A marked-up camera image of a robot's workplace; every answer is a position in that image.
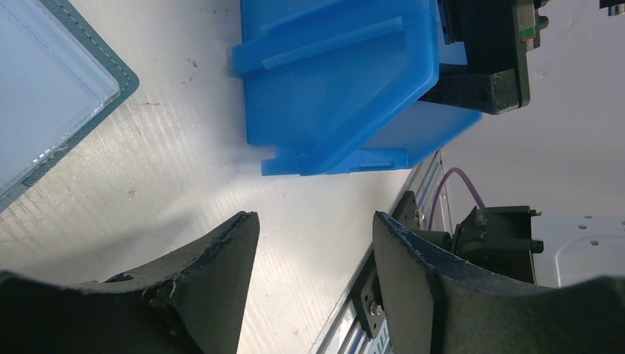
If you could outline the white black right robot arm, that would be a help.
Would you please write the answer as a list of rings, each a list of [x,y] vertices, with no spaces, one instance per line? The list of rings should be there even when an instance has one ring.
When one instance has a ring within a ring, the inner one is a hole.
[[[445,64],[424,101],[498,115],[528,105],[527,54],[540,45],[548,18],[543,1],[440,1],[442,32],[447,44],[461,42],[467,63]],[[574,237],[548,231],[540,240],[532,233],[539,213],[527,206],[485,205],[475,208],[449,237],[447,249],[477,266],[523,282],[559,288],[601,276],[608,265],[592,260],[563,276],[558,258],[568,246],[581,255],[598,250],[597,237]]]

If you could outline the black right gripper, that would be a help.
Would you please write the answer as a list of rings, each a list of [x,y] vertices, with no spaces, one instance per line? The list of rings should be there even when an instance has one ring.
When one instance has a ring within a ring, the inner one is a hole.
[[[531,99],[528,52],[549,25],[546,1],[438,1],[447,45],[462,43],[465,64],[441,63],[423,102],[498,115]]]

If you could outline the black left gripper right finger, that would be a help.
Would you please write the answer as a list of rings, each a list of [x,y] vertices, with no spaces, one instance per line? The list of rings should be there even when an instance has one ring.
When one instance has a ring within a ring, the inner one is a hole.
[[[522,282],[471,264],[420,236],[402,234],[403,254],[425,273],[424,299],[410,295],[388,327],[396,353],[622,353],[624,278],[564,287]]]

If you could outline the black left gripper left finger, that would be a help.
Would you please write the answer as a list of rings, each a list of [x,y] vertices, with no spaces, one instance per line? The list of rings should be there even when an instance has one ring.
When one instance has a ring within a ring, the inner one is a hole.
[[[104,282],[58,285],[1,273],[3,353],[235,353],[259,216]]]

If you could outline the blue plastic bin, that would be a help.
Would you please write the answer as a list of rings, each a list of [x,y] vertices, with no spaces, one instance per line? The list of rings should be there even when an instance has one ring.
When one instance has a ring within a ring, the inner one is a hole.
[[[441,82],[434,1],[242,1],[232,71],[265,176],[410,169],[480,112],[428,103]]]

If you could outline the teal leather card holder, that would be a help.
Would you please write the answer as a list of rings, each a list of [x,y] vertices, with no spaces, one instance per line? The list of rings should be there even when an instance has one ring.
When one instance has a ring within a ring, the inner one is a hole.
[[[1,208],[139,87],[69,1],[1,3]]]

